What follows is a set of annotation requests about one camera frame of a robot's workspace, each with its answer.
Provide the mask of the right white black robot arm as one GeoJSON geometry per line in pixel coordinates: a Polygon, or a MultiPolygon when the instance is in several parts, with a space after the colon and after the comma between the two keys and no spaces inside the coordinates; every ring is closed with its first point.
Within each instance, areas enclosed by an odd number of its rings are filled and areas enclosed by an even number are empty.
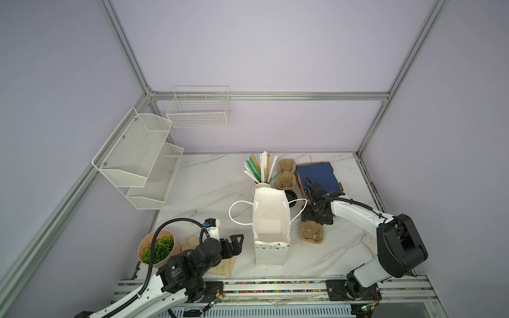
{"type": "Polygon", "coordinates": [[[349,198],[341,190],[326,192],[308,177],[302,185],[310,200],[302,212],[302,221],[332,225],[334,217],[341,217],[362,228],[376,242],[373,259],[347,274],[343,288],[345,298],[362,299],[373,286],[392,277],[411,274],[428,259],[428,251],[411,217],[377,211],[349,198]]]}

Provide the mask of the single brown pulp cup carrier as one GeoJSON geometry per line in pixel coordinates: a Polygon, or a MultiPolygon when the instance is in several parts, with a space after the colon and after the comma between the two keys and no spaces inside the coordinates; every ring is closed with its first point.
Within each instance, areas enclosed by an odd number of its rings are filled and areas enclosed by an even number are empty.
{"type": "Polygon", "coordinates": [[[300,224],[300,237],[312,244],[322,244],[324,240],[323,226],[315,221],[303,221],[300,224]]]}

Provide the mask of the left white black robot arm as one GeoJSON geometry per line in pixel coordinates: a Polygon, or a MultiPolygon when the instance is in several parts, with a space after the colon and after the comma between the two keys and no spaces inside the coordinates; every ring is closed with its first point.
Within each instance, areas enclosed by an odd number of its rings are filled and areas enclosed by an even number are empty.
{"type": "Polygon", "coordinates": [[[212,237],[214,225],[211,219],[200,223],[182,217],[163,223],[152,238],[148,271],[143,285],[105,309],[97,312],[82,311],[77,317],[156,317],[183,303],[202,299],[207,290],[203,275],[218,266],[223,259],[239,255],[243,248],[244,235],[232,235],[229,240],[215,238],[212,237]],[[199,245],[170,257],[152,273],[159,233],[165,226],[181,221],[200,227],[199,245]]]}

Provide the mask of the black plastic cup lid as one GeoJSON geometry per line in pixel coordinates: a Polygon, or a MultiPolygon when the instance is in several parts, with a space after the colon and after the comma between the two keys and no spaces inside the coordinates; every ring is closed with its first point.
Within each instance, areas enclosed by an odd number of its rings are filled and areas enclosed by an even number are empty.
{"type": "Polygon", "coordinates": [[[294,200],[298,199],[298,196],[297,196],[297,194],[294,191],[292,191],[292,190],[285,190],[284,192],[285,192],[285,195],[286,195],[286,198],[287,198],[288,202],[291,202],[291,201],[294,201],[294,200]]]}

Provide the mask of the white paper gift bag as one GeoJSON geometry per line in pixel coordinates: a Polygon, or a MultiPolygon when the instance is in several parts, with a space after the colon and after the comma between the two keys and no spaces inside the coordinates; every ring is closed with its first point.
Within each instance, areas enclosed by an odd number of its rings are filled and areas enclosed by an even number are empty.
{"type": "Polygon", "coordinates": [[[288,200],[283,190],[263,187],[255,190],[252,202],[239,200],[237,204],[252,207],[254,261],[257,266],[283,266],[290,248],[290,232],[293,222],[301,216],[308,205],[305,198],[288,200]]]}

